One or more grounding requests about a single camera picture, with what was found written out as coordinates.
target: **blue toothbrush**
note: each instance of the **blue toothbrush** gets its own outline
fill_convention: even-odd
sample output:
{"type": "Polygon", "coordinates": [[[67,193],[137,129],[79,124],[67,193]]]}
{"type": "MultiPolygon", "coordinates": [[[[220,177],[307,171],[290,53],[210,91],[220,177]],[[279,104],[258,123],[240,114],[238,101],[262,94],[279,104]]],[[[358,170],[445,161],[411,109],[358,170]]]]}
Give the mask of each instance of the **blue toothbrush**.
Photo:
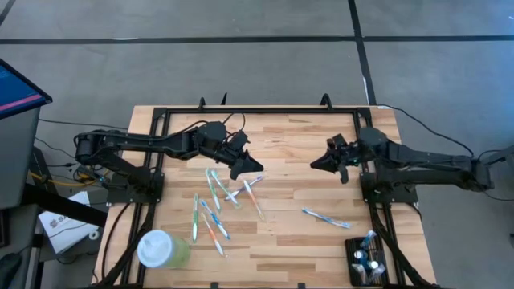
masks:
{"type": "Polygon", "coordinates": [[[207,210],[207,212],[209,212],[210,214],[210,217],[212,218],[212,220],[214,221],[214,223],[216,224],[216,226],[218,226],[219,230],[222,232],[223,236],[225,236],[225,238],[227,240],[230,240],[230,236],[229,234],[226,232],[225,228],[223,228],[223,225],[221,223],[221,221],[219,221],[218,217],[216,216],[216,214],[209,208],[209,206],[207,205],[207,203],[203,200],[203,199],[200,199],[200,204],[202,204],[202,206],[207,210]]]}
{"type": "Polygon", "coordinates": [[[335,221],[327,216],[324,216],[324,215],[321,215],[321,214],[318,214],[318,213],[314,213],[312,212],[309,208],[303,208],[302,209],[302,212],[306,213],[306,214],[310,214],[311,216],[314,216],[316,218],[320,218],[321,220],[324,220],[326,222],[329,222],[331,223],[332,225],[334,226],[339,226],[341,228],[345,228],[345,229],[349,229],[350,228],[350,224],[347,223],[347,222],[341,222],[341,221],[335,221]]]}

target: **clear plastic cup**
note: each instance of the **clear plastic cup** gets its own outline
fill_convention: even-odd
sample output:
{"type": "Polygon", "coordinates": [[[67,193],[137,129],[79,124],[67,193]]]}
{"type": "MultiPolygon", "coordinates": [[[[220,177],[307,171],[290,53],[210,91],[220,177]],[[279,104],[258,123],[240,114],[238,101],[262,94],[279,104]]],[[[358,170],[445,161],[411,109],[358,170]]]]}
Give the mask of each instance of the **clear plastic cup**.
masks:
{"type": "Polygon", "coordinates": [[[183,268],[190,260],[190,246],[183,238],[151,230],[137,244],[137,257],[148,268],[183,268]]]}

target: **wooden tabletop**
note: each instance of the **wooden tabletop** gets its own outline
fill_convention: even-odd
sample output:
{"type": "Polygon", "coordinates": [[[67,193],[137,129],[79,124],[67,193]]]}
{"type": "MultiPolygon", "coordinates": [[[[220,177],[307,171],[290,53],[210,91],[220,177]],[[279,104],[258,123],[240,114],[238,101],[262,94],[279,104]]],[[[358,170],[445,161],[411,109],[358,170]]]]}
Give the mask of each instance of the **wooden tabletop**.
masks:
{"type": "MultiPolygon", "coordinates": [[[[151,106],[135,107],[129,131],[148,133],[152,111],[151,106]]],[[[371,108],[371,112],[374,127],[399,142],[393,112],[379,108],[371,108]]],[[[176,132],[197,120],[225,118],[223,114],[172,115],[169,132],[176,132]]],[[[232,116],[226,123],[231,132],[239,130],[242,124],[241,115],[232,116]]],[[[214,208],[205,169],[216,168],[231,190],[241,187],[242,179],[253,180],[259,173],[243,174],[237,181],[232,181],[230,170],[225,165],[216,165],[211,159],[195,157],[179,161],[165,157],[165,190],[157,206],[153,227],[190,242],[191,258],[184,269],[148,269],[145,287],[208,287],[210,282],[219,282],[220,287],[293,288],[297,283],[306,283],[307,287],[351,287],[344,241],[364,236],[371,229],[369,209],[362,201],[358,182],[359,168],[349,168],[350,181],[342,185],[339,176],[311,169],[309,164],[324,154],[327,138],[341,133],[347,141],[355,140],[352,117],[344,114],[247,114],[244,132],[251,142],[246,149],[265,169],[262,172],[264,180],[254,186],[253,192],[266,221],[260,221],[250,198],[242,193],[239,200],[243,207],[239,210],[222,201],[219,218],[231,240],[226,240],[213,228],[228,256],[223,258],[218,254],[201,219],[198,241],[193,245],[190,235],[194,194],[198,193],[214,208]],[[316,220],[301,212],[305,206],[350,222],[352,228],[342,229],[316,220]]],[[[134,165],[142,165],[144,153],[124,152],[123,156],[134,165]]],[[[106,237],[122,207],[116,205],[109,210],[96,261],[98,276],[106,237]]],[[[113,233],[107,271],[127,246],[133,207],[131,205],[125,211],[113,233]]],[[[404,204],[394,204],[392,210],[400,248],[425,279],[435,282],[419,216],[404,204]]],[[[394,283],[390,252],[387,250],[385,254],[394,283]]],[[[136,260],[135,255],[131,282],[136,279],[136,260]]]]}

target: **computer monitor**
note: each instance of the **computer monitor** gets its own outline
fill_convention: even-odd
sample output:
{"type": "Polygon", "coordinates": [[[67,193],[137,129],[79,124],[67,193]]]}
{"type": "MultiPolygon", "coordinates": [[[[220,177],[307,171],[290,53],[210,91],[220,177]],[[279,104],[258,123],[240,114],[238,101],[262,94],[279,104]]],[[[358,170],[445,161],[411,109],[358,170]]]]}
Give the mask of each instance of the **computer monitor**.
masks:
{"type": "Polygon", "coordinates": [[[0,59],[0,120],[51,101],[47,93],[0,59]]]}

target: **small bottle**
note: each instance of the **small bottle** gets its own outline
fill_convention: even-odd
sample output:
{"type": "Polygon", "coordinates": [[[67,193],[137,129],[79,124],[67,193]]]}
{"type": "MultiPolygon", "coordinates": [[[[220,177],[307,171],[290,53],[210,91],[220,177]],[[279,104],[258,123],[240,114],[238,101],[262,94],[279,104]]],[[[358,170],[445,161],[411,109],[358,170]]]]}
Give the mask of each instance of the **small bottle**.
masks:
{"type": "Polygon", "coordinates": [[[137,244],[137,257],[148,268],[183,268],[190,260],[190,247],[183,238],[151,230],[137,244]]]}
{"type": "Polygon", "coordinates": [[[375,270],[378,268],[378,262],[377,261],[369,261],[368,262],[368,268],[370,270],[375,270]]]}
{"type": "Polygon", "coordinates": [[[353,257],[355,257],[355,259],[361,261],[362,259],[364,260],[368,260],[368,253],[366,253],[366,251],[364,250],[356,250],[354,253],[353,253],[353,257]]]}
{"type": "Polygon", "coordinates": [[[375,269],[371,270],[371,275],[369,276],[369,281],[373,282],[378,279],[384,272],[386,271],[386,267],[383,264],[378,265],[375,269]]]}

